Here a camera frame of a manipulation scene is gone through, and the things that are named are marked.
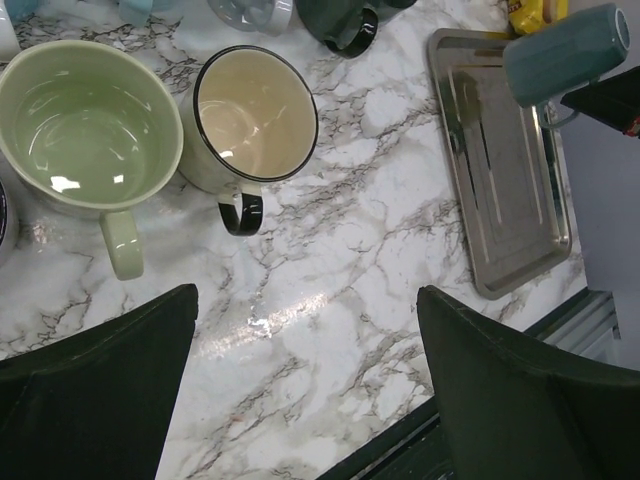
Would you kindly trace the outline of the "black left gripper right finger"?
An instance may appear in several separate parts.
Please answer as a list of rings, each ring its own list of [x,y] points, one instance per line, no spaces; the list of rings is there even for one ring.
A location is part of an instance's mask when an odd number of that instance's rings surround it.
[[[434,286],[417,315],[459,479],[636,479],[639,373],[566,352]]]

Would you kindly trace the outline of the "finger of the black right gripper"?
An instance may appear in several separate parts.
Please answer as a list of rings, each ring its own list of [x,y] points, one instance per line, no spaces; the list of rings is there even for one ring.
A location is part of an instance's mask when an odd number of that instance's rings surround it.
[[[639,136],[638,66],[566,93],[560,103],[629,137]]]

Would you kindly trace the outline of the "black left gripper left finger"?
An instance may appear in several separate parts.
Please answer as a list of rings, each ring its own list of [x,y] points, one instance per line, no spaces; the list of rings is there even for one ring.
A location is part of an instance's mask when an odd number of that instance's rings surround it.
[[[198,290],[184,284],[3,360],[2,478],[154,478],[197,316]]]

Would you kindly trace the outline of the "dark grey mug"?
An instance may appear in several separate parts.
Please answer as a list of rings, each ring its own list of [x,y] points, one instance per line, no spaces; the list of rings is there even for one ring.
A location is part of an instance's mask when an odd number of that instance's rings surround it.
[[[599,78],[626,60],[631,34],[626,16],[614,3],[580,10],[548,28],[510,42],[503,52],[507,83],[515,101],[534,107],[539,125],[558,129],[579,113],[551,123],[544,117],[549,100]]]

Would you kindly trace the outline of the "purple mug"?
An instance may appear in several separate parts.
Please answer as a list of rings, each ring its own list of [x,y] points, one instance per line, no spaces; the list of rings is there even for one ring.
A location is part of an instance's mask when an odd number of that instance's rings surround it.
[[[19,231],[19,217],[14,199],[4,181],[1,181],[1,265],[8,261],[16,248]]]

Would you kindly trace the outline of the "light green mug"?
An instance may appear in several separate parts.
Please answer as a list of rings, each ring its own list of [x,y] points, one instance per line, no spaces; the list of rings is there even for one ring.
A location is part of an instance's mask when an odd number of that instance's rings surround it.
[[[144,272],[132,207],[158,193],[183,151],[162,80],[101,43],[58,40],[17,54],[1,74],[1,152],[52,208],[96,218],[116,277]]]

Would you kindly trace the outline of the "dark green patterned mug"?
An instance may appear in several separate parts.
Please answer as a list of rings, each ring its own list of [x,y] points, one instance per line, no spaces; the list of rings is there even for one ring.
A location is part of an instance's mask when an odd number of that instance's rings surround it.
[[[309,33],[331,52],[351,59],[373,43],[378,29],[416,0],[297,0],[298,16]]]

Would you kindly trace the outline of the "cream mug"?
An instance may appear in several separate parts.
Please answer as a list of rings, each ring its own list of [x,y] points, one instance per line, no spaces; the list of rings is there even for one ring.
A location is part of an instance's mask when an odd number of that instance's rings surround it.
[[[228,47],[205,62],[180,114],[180,173],[215,196],[229,234],[256,234],[262,187],[296,175],[317,144],[317,108],[303,77],[270,50]]]

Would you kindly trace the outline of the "grey blue mug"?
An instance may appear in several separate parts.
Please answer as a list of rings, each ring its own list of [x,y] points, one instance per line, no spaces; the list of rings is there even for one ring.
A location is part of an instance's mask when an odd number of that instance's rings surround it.
[[[270,36],[284,33],[291,21],[291,0],[209,0],[209,7],[228,26]]]

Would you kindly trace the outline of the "light blue white mug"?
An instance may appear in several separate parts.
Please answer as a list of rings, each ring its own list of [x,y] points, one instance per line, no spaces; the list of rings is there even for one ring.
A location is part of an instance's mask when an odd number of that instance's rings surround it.
[[[118,13],[125,23],[141,27],[152,14],[169,11],[177,3],[177,0],[119,0]]]

